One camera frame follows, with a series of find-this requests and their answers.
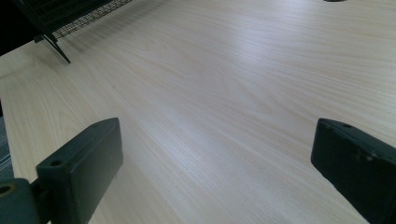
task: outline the wooden desk surface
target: wooden desk surface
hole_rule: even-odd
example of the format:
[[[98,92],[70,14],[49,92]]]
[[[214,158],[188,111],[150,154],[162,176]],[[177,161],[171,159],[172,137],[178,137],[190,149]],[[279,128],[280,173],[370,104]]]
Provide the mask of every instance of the wooden desk surface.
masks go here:
[[[318,118],[396,146],[396,2],[138,0],[0,58],[16,176],[119,117],[92,223],[365,223],[310,163]]]

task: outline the desk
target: desk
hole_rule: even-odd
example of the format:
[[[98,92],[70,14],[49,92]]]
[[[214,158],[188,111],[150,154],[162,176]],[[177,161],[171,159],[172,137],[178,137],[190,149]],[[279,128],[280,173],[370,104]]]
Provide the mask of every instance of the desk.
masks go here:
[[[120,118],[92,223],[365,223],[311,165],[318,118],[396,146],[394,1],[134,1],[0,58],[16,176]]]

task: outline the metal rack leg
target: metal rack leg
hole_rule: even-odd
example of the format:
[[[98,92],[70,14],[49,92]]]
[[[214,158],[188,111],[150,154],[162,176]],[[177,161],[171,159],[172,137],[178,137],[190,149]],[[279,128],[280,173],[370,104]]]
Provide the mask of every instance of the metal rack leg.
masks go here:
[[[47,40],[47,42],[49,42],[53,48],[56,49],[56,51],[58,51],[58,53],[60,53],[62,55],[62,57],[64,57],[64,59],[70,63],[70,60],[67,58],[67,56],[64,54],[64,52],[62,51],[62,49],[58,46],[58,44],[55,41],[52,41],[51,39],[49,39],[48,37],[46,37],[45,35],[42,35],[44,39]]]

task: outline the black metal wire rack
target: black metal wire rack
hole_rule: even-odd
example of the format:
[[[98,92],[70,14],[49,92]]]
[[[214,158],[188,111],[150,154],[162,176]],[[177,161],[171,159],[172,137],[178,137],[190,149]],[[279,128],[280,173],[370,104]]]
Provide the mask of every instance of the black metal wire rack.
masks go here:
[[[132,0],[13,0],[42,37],[70,63],[56,43]]]

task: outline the wire rack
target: wire rack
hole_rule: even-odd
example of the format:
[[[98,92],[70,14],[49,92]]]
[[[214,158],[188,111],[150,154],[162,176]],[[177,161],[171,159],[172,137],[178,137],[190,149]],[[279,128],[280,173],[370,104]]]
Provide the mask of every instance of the wire rack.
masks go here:
[[[42,23],[59,39],[124,6],[132,0],[30,0]]]

